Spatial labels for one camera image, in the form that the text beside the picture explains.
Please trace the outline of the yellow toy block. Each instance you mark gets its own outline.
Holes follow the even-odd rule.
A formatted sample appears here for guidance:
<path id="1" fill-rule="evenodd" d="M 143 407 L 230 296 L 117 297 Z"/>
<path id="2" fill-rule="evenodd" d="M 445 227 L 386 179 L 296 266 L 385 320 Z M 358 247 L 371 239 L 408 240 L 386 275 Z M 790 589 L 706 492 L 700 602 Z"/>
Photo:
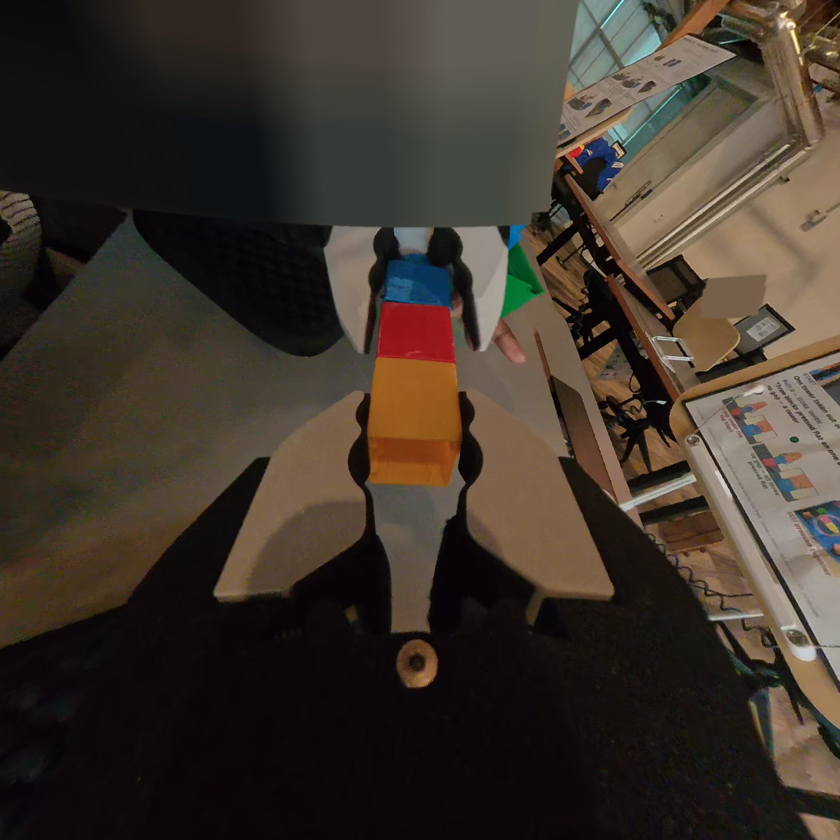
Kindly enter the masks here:
<path id="1" fill-rule="evenodd" d="M 455 364 L 378 358 L 366 433 L 370 483 L 446 487 L 463 433 Z"/>

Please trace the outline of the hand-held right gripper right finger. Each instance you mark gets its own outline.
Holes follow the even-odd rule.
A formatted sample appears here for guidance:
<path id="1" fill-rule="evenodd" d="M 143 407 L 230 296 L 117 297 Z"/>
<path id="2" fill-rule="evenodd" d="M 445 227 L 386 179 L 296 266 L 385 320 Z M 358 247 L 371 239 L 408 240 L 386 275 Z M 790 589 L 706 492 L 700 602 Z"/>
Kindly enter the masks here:
<path id="1" fill-rule="evenodd" d="M 478 391 L 459 394 L 458 509 L 468 536 L 515 582 L 528 624 L 547 600 L 615 594 L 560 457 L 529 425 Z"/>

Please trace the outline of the green plastic bin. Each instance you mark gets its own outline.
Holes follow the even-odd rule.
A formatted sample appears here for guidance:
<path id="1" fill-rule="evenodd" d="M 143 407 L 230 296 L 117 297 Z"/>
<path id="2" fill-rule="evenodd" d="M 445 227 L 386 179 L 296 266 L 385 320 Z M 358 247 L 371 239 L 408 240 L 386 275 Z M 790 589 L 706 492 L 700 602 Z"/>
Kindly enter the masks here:
<path id="1" fill-rule="evenodd" d="M 508 251 L 505 295 L 500 316 L 506 318 L 543 293 L 541 279 L 532 268 L 522 242 L 518 242 Z"/>

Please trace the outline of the silver ventilation duct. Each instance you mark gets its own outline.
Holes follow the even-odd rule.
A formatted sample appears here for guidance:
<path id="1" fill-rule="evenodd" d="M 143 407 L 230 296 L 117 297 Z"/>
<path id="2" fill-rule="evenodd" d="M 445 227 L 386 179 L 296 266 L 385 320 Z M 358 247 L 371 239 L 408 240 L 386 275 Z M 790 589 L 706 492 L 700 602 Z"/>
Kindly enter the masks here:
<path id="1" fill-rule="evenodd" d="M 789 139 L 810 151 L 824 138 L 812 81 L 797 27 L 805 1 L 731 1 L 721 12 L 723 27 L 743 35 L 761 54 L 784 114 Z"/>

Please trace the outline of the long wooden desk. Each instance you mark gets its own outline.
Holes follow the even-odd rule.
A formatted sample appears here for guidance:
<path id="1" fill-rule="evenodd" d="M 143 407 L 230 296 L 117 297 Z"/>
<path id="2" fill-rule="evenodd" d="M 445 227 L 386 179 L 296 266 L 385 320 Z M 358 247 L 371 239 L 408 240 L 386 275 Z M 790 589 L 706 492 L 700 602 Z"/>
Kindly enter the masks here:
<path id="1" fill-rule="evenodd" d="M 612 222 L 603 215 L 583 192 L 571 175 L 565 175 L 563 180 L 569 188 L 574 200 L 579 204 L 589 227 L 595 231 L 616 264 L 632 294 L 648 309 L 662 314 L 665 323 L 670 327 L 675 322 L 674 313 L 662 295 L 655 288 L 646 270 L 641 266 L 623 237 Z"/>

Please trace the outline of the instruction poster board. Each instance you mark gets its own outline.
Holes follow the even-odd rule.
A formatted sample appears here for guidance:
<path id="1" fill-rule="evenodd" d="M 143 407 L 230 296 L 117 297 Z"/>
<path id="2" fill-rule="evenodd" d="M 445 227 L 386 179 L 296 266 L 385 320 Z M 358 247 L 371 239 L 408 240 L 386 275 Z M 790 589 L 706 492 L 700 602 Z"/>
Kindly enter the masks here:
<path id="1" fill-rule="evenodd" d="M 826 354 L 838 352 L 839 339 L 833 337 L 810 344 L 798 350 L 785 353 L 771 360 L 761 362 L 748 369 L 727 374 L 719 379 L 696 385 L 682 395 L 671 410 L 670 422 L 677 442 L 681 445 L 691 428 L 698 429 L 686 410 L 686 400 L 703 396 L 718 388 L 741 386 L 752 382 L 756 378 L 781 371 L 789 366 L 801 364 Z M 784 660 L 790 667 L 793 678 L 802 690 L 804 696 L 835 727 L 838 727 L 838 650 L 820 648 L 817 660 L 812 663 L 802 662 L 782 651 L 781 643 L 775 642 L 780 648 Z"/>

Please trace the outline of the wooden desk black legs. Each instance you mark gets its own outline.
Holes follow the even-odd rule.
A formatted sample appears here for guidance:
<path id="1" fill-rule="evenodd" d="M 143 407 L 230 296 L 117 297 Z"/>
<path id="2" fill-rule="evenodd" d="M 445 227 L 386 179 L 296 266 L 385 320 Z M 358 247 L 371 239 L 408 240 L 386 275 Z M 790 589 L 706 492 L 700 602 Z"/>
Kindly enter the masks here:
<path id="1" fill-rule="evenodd" d="M 640 303 L 625 286 L 612 276 L 605 278 L 617 305 L 623 312 L 630 330 L 636 337 L 639 347 L 653 366 L 654 372 L 667 391 L 671 401 L 676 401 L 686 390 L 697 384 L 697 376 L 691 364 L 681 362 L 663 362 L 657 356 L 649 342 L 649 335 L 672 335 L 666 325 L 657 319 Z"/>

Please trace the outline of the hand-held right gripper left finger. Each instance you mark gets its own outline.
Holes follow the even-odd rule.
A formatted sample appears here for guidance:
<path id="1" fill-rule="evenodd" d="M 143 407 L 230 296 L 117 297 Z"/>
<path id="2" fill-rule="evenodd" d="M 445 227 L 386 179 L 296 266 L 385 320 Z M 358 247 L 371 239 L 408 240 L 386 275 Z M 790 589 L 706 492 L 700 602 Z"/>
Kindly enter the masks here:
<path id="1" fill-rule="evenodd" d="M 221 603 L 289 595 L 370 528 L 370 397 L 351 392 L 269 457 L 213 594 Z"/>

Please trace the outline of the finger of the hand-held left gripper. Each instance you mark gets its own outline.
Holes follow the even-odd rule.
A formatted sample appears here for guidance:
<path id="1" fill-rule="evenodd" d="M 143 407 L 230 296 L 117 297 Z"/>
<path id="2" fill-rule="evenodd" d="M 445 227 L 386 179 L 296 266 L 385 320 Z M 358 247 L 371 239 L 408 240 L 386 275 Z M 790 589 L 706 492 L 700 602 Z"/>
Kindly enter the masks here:
<path id="1" fill-rule="evenodd" d="M 376 318 L 371 270 L 379 227 L 333 226 L 324 258 L 334 307 L 342 329 L 360 354 L 371 351 Z"/>
<path id="2" fill-rule="evenodd" d="M 460 244 L 460 262 L 469 276 L 461 292 L 463 320 L 475 352 L 492 343 L 506 294 L 508 244 L 496 226 L 455 227 Z"/>

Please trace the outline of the person's left hand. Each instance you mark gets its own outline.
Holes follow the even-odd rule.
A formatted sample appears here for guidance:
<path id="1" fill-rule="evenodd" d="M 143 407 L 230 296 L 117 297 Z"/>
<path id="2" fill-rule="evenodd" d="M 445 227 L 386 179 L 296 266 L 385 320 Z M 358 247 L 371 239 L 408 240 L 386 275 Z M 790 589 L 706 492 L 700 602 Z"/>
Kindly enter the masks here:
<path id="1" fill-rule="evenodd" d="M 527 361 L 520 342 L 504 318 L 499 319 L 492 335 L 492 342 L 509 362 L 524 364 Z"/>

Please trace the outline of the rounded wooden board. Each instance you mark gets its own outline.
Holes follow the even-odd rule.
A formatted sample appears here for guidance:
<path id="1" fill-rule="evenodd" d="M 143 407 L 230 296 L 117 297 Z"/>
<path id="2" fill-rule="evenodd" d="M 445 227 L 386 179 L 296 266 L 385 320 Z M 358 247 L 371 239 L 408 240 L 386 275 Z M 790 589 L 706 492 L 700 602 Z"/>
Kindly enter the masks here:
<path id="1" fill-rule="evenodd" d="M 708 371 L 723 361 L 741 339 L 729 320 L 707 318 L 693 310 L 675 322 L 672 334 L 688 349 L 698 372 Z"/>

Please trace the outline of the red toy block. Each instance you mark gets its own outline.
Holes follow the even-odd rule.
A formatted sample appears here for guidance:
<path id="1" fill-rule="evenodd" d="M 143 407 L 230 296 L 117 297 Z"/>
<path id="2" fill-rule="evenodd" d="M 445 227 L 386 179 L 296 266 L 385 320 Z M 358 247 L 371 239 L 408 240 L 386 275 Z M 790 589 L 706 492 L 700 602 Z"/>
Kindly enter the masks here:
<path id="1" fill-rule="evenodd" d="M 455 364 L 452 314 L 448 307 L 384 301 L 376 357 Z"/>

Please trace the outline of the black textured mat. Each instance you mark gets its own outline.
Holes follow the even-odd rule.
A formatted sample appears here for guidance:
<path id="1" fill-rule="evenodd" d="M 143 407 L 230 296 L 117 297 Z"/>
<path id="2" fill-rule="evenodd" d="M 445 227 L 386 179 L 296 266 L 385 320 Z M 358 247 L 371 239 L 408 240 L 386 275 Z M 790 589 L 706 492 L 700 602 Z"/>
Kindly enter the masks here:
<path id="1" fill-rule="evenodd" d="M 163 261 L 271 347 L 312 357 L 342 338 L 323 252 L 330 226 L 144 209 L 132 220 Z"/>

